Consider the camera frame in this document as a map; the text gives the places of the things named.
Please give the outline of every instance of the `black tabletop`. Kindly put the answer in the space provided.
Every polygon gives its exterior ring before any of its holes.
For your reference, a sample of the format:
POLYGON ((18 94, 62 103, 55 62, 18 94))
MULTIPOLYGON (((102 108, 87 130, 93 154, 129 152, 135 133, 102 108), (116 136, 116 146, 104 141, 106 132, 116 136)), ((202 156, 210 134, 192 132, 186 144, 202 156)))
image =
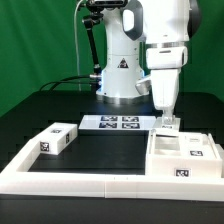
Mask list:
MULTIPOLYGON (((224 145, 224 104, 206 93, 181 93, 181 131, 211 133, 224 145)), ((0 169, 54 122, 80 124, 84 115, 159 116, 144 103, 114 105, 91 92, 36 92, 0 118, 0 169)), ((147 131, 79 131, 59 156, 40 155, 30 172, 143 174, 147 131)), ((44 196, 0 196, 0 223, 222 223, 224 203, 44 196)))

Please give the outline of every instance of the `white robot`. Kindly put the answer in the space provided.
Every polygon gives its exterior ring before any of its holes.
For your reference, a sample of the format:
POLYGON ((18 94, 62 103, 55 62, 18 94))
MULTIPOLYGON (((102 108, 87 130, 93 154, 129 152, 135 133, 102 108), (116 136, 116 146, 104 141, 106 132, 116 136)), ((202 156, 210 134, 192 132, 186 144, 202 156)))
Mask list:
POLYGON ((144 100, 135 84, 144 77, 144 71, 139 65, 139 41, 131 40, 123 31, 121 8, 128 3, 122 1, 87 0, 86 7, 90 16, 84 17, 87 28, 96 73, 101 74, 101 88, 96 91, 97 99, 109 103, 129 104, 144 100), (93 46, 93 36, 90 26, 104 21, 107 35, 107 65, 99 70, 96 49, 93 46))
POLYGON ((155 108, 163 111, 155 128, 179 129, 180 119, 175 118, 173 110, 181 67, 188 60, 184 43, 189 40, 189 30, 192 36, 199 24, 196 0, 131 0, 123 11, 124 32, 149 46, 146 61, 151 75, 139 80, 136 88, 144 94, 152 86, 155 108), (191 29, 189 19, 194 22, 191 29))
POLYGON ((102 71, 98 98, 115 103, 130 101, 147 95, 152 86, 155 108, 163 111, 154 128, 179 130, 180 119, 173 110, 179 74, 188 60, 185 42, 200 25, 197 0, 88 0, 87 8, 94 16, 104 16, 107 31, 107 66, 102 71), (136 40, 149 46, 148 76, 139 66, 136 40))

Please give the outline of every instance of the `white container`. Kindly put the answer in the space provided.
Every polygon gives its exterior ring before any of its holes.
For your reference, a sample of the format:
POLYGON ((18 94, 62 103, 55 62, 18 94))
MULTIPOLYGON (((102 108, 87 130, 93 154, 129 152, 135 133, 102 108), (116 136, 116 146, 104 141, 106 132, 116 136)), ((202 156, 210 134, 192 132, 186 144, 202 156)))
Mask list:
POLYGON ((157 177, 220 178, 222 159, 211 135, 179 133, 177 137, 150 132, 145 174, 157 177))

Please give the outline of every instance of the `green backdrop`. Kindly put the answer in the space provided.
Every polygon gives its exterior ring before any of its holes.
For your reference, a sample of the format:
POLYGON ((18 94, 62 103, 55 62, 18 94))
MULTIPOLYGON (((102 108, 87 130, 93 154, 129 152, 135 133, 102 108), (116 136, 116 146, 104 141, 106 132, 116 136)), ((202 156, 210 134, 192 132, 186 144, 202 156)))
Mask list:
MULTIPOLYGON (((75 0, 0 1, 0 116, 43 84, 77 74, 75 3, 75 0)), ((213 93, 224 100, 224 1, 199 3, 203 22, 188 43, 189 62, 180 76, 181 91, 213 93)), ((77 18, 81 74, 92 72, 88 39, 81 22, 87 14, 82 9, 77 18)), ((106 43, 102 24, 94 28, 94 35, 104 66, 106 43)))

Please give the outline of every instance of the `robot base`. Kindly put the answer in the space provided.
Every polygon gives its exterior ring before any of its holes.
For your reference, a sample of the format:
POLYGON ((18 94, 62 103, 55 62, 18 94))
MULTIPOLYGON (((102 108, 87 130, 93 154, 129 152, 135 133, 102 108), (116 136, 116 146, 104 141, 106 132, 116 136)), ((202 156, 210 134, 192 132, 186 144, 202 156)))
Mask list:
POLYGON ((108 97, 102 94, 96 94, 96 98, 99 101, 112 104, 135 104, 141 102, 147 102, 149 100, 148 95, 138 96, 134 98, 120 98, 120 97, 108 97))

